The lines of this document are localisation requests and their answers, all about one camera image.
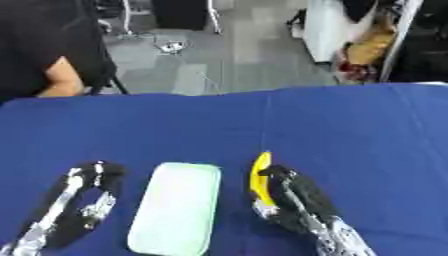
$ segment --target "robotic arm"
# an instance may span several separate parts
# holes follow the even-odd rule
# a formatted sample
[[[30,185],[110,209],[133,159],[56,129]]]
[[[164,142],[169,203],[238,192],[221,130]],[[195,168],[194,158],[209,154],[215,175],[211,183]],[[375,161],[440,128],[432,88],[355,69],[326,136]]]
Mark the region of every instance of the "robotic arm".
[[[0,256],[39,256],[45,248],[65,247],[93,231],[114,207],[124,174],[122,166],[102,161],[72,168]],[[96,203],[76,210],[81,194],[92,188],[102,190],[102,195]]]
[[[316,239],[319,256],[375,256],[355,229],[308,177],[279,165],[271,154],[255,162],[250,179],[253,208],[263,219]]]

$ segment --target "chair leg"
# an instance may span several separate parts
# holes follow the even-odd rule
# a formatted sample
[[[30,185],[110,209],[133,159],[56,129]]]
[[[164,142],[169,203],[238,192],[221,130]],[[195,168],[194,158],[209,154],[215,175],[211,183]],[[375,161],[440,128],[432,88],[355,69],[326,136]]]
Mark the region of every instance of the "chair leg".
[[[118,90],[121,92],[121,94],[130,94],[128,89],[124,87],[123,83],[118,79],[117,76],[112,77],[112,82],[115,84],[115,86],[118,88]]]
[[[123,28],[127,35],[133,35],[134,32],[130,29],[131,25],[131,16],[132,16],[132,8],[131,3],[129,0],[122,0],[123,1],[123,7],[124,7],[124,21],[123,21]]]
[[[210,19],[212,21],[213,29],[214,29],[215,34],[221,35],[222,34],[222,28],[219,25],[219,21],[218,21],[219,13],[213,7],[213,0],[208,0],[207,1],[207,11],[208,11]]]

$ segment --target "person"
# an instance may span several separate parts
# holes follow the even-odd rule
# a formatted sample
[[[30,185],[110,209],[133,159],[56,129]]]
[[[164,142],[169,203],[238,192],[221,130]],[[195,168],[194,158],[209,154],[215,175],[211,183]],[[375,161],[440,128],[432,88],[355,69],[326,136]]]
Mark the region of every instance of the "person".
[[[24,0],[0,0],[0,11],[0,104],[80,94],[82,81],[64,56],[62,31]]]

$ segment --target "cable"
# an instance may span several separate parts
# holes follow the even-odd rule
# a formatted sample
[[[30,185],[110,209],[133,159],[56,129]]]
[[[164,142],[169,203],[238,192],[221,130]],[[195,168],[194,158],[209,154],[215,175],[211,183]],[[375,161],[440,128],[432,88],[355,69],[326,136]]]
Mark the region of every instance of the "cable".
[[[146,32],[144,34],[136,34],[135,37],[137,38],[147,38],[147,36],[152,37],[152,46],[158,50],[161,51],[162,54],[164,55],[170,55],[172,57],[175,57],[178,61],[182,62],[183,64],[189,64],[187,62],[187,60],[185,60],[185,58],[182,57],[181,53],[183,50],[187,49],[187,48],[191,48],[193,47],[193,44],[191,43],[191,41],[188,40],[188,43],[186,43],[184,45],[184,47],[179,50],[179,51],[174,51],[172,53],[166,52],[164,49],[162,49],[162,47],[160,47],[159,45],[157,45],[157,34],[153,33],[153,32]],[[202,77],[204,80],[208,81],[211,85],[213,90],[216,92],[216,94],[223,94],[220,90],[221,88],[221,84],[214,81],[213,79],[209,78],[206,74],[203,74],[202,72],[199,71],[194,71],[194,73],[196,73],[197,75],[199,75],[200,77]]]

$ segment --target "white cabinet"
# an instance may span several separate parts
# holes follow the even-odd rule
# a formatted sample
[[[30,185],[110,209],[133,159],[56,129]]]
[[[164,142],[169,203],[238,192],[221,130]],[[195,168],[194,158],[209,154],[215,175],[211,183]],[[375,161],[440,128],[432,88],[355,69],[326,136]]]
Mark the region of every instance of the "white cabinet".
[[[376,6],[359,23],[352,22],[339,0],[308,0],[303,40],[315,62],[329,62],[345,43],[372,25]]]

